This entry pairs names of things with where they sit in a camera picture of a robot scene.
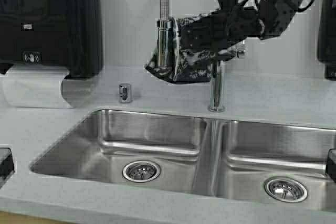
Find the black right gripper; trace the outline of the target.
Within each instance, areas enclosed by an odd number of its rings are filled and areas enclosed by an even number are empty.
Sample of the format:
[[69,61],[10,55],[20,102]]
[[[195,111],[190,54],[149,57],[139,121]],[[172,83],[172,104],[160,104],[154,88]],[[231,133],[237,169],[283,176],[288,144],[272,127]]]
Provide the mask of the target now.
[[265,24],[254,7],[235,5],[208,14],[179,19],[179,50],[184,54],[215,54],[247,37],[259,37]]

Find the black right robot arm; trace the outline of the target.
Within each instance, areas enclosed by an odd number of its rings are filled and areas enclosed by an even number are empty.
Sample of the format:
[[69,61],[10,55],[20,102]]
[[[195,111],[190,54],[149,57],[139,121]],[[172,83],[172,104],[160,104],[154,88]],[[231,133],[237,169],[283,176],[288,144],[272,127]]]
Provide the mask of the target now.
[[219,9],[180,29],[181,49],[226,50],[249,37],[279,37],[314,0],[217,0]]

